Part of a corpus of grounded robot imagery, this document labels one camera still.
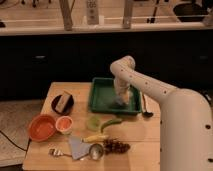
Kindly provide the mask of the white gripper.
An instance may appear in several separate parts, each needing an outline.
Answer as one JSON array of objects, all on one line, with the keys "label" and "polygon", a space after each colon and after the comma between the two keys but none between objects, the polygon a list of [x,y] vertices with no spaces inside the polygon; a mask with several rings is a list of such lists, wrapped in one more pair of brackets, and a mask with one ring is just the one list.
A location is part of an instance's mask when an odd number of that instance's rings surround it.
[{"label": "white gripper", "polygon": [[129,83],[119,78],[115,78],[114,88],[115,88],[116,97],[121,97],[125,101],[129,99],[129,88],[130,88]]}]

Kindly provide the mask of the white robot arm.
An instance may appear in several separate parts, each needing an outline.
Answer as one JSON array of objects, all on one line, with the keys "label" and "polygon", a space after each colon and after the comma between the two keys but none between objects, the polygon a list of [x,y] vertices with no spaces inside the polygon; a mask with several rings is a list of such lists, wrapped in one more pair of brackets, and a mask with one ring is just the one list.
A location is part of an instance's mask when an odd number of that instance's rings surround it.
[{"label": "white robot arm", "polygon": [[121,100],[132,85],[159,103],[160,171],[213,171],[213,112],[200,93],[137,72],[131,56],[112,62],[110,71]]}]

